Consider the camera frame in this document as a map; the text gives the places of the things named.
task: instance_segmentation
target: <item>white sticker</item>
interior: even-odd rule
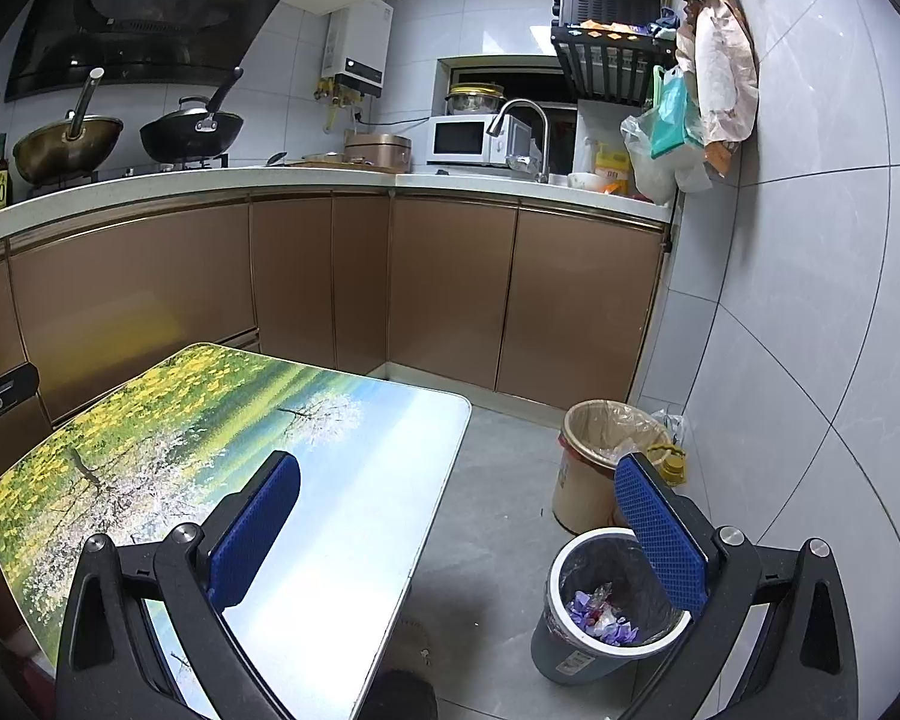
[[[580,650],[574,650],[570,655],[567,656],[566,660],[557,666],[557,671],[560,674],[565,674],[567,677],[572,677],[578,671],[583,668],[586,668],[588,665],[592,664],[596,658],[592,655],[588,655],[586,653],[582,653]]]

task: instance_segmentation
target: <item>blue textured pad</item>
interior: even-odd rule
[[[706,560],[629,455],[614,476],[617,504],[667,591],[670,603],[696,619],[706,604]]]
[[[244,600],[299,495],[300,465],[286,455],[210,557],[207,598],[219,613]]]

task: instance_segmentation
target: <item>trash can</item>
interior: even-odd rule
[[[564,415],[559,442],[563,457],[554,489],[554,517],[571,533],[583,533],[607,525],[626,526],[613,492],[617,461],[631,452],[646,454],[652,446],[669,446],[672,437],[634,406],[584,400]],[[651,460],[661,471],[664,456],[672,457],[663,453]]]
[[[591,593],[608,581],[612,604],[638,629],[631,644],[609,645],[588,637],[566,609],[577,590]],[[548,680],[580,685],[667,649],[689,623],[690,613],[667,599],[634,531],[600,528],[574,538],[554,560],[530,656]]]

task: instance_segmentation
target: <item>tabletop with landscape print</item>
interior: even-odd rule
[[[120,386],[0,478],[0,565],[51,662],[80,548],[203,522],[275,449],[300,497],[245,599],[223,613],[295,717],[360,709],[469,419],[466,399],[201,343]],[[187,703],[216,717],[163,605]]]

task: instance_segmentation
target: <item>faucet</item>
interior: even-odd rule
[[[540,161],[543,162],[543,164],[540,166],[540,172],[536,175],[536,180],[541,184],[547,184],[550,181],[550,120],[547,118],[547,114],[544,113],[543,108],[534,103],[533,100],[525,100],[525,98],[508,100],[504,103],[504,106],[497,113],[496,117],[494,117],[493,121],[487,126],[487,135],[490,135],[491,138],[498,138],[500,136],[500,129],[504,125],[506,113],[511,108],[521,107],[533,108],[533,110],[540,114],[540,119],[543,119],[543,156],[540,158]]]

